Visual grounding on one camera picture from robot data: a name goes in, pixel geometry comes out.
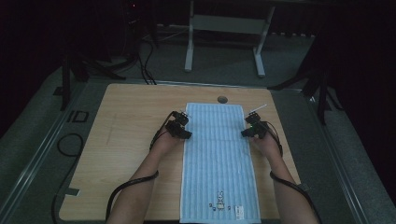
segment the person's left hand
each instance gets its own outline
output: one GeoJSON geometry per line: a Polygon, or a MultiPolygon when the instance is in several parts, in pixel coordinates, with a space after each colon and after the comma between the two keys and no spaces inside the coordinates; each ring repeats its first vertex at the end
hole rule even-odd
{"type": "Polygon", "coordinates": [[[155,150],[156,152],[159,152],[162,156],[164,156],[173,148],[175,148],[177,144],[183,141],[184,139],[172,137],[172,135],[165,128],[162,128],[160,130],[159,137],[155,141],[151,151],[155,150]]]}

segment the gray floor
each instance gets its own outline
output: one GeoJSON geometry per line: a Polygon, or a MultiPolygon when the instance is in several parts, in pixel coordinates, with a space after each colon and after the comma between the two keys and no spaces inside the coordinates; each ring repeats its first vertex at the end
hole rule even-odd
{"type": "MultiPolygon", "coordinates": [[[[186,40],[183,34],[166,39],[150,57],[148,70],[161,84],[272,86],[294,76],[313,39],[269,36],[262,52],[265,78],[256,76],[249,38],[235,45],[234,41],[208,42],[207,36],[197,37],[192,71],[185,73],[186,40]]],[[[148,45],[143,46],[141,54],[143,59],[147,57],[148,45]]],[[[118,73],[127,77],[122,82],[143,83],[138,66],[118,73]]],[[[57,151],[56,142],[67,133],[79,133],[86,139],[106,86],[112,82],[101,75],[92,75],[88,83],[73,82],[73,101],[61,112],[61,97],[52,95],[55,87],[61,85],[60,70],[55,71],[1,139],[0,202],[15,205],[8,210],[10,223],[52,222],[52,198],[74,161],[57,151]],[[72,111],[89,112],[87,122],[67,121],[72,111]],[[36,165],[35,172],[30,172],[26,167],[32,168],[32,158],[37,152],[42,155],[42,163],[36,165]],[[25,183],[17,185],[18,180],[25,183]],[[12,196],[14,186],[23,189],[21,197],[12,196]]],[[[304,82],[288,90],[274,91],[273,95],[300,177],[309,187],[323,223],[396,223],[395,207],[346,113],[330,104],[332,110],[325,114],[327,126],[320,125],[315,116],[315,102],[298,92],[304,82]]],[[[76,152],[79,142],[69,139],[62,146],[76,152]]],[[[55,211],[62,204],[70,177],[61,187],[55,211]]],[[[2,215],[7,214],[5,211],[3,207],[2,215]]]]}

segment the blue towel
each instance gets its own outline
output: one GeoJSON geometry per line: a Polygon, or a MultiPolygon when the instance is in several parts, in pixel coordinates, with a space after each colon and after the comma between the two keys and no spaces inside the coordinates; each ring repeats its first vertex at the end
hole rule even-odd
{"type": "Polygon", "coordinates": [[[261,223],[241,105],[188,103],[180,223],[261,223]]]}

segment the dark background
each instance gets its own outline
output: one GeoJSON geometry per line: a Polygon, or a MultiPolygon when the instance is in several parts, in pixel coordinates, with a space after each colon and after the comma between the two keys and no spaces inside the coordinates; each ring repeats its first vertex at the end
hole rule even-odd
{"type": "MultiPolygon", "coordinates": [[[[329,83],[352,121],[390,197],[396,201],[396,138],[393,131],[396,72],[396,7],[392,1],[355,1],[349,6],[280,4],[270,31],[316,35],[332,72],[329,83]]],[[[78,49],[97,60],[128,52],[121,1],[11,1],[0,5],[1,132],[22,112],[62,55],[78,49]]],[[[209,13],[215,2],[197,10],[209,13]]],[[[160,1],[154,20],[188,24],[189,1],[160,1]]],[[[262,17],[262,8],[230,5],[224,15],[262,17]]]]}

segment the person's arm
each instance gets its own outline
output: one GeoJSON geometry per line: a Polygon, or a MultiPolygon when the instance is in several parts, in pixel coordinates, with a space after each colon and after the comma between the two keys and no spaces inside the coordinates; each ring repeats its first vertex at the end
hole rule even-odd
{"type": "MultiPolygon", "coordinates": [[[[181,140],[172,137],[170,133],[162,134],[134,175],[132,175],[131,180],[154,175],[162,158],[179,142],[181,140]]],[[[113,205],[107,223],[143,223],[149,208],[153,186],[154,179],[123,189],[113,205]]]]}
{"type": "MultiPolygon", "coordinates": [[[[250,138],[250,142],[267,158],[274,175],[295,184],[286,163],[282,159],[276,141],[269,133],[263,139],[250,138]]],[[[274,181],[274,190],[282,223],[318,223],[309,202],[300,192],[277,181],[274,181]]]]}

